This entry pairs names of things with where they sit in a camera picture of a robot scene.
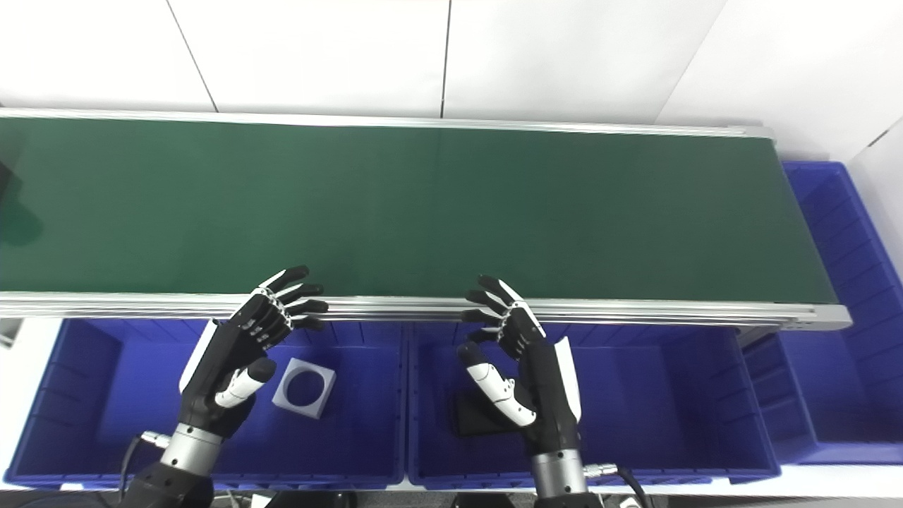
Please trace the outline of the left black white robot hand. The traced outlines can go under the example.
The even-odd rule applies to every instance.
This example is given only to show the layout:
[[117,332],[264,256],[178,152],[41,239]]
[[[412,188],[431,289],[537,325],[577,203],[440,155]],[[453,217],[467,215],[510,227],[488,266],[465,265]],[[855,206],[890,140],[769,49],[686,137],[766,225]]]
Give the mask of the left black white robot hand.
[[257,285],[229,318],[209,321],[183,373],[178,423],[224,440],[238,431],[257,395],[231,397],[226,407],[220,395],[232,392],[242,374],[267,383],[275,372],[267,352],[296,329],[322,330],[325,324],[325,288],[305,283],[309,272],[305,265],[282,270]]

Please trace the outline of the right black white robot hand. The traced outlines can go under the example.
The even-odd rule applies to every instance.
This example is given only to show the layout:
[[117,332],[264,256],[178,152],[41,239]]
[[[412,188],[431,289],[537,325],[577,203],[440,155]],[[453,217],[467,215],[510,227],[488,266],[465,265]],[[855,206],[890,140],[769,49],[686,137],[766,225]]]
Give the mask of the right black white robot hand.
[[481,324],[457,350],[466,372],[521,430],[529,456],[577,452],[583,409],[569,340],[552,341],[503,280],[481,274],[478,286],[466,296],[476,308],[461,313],[462,321]]

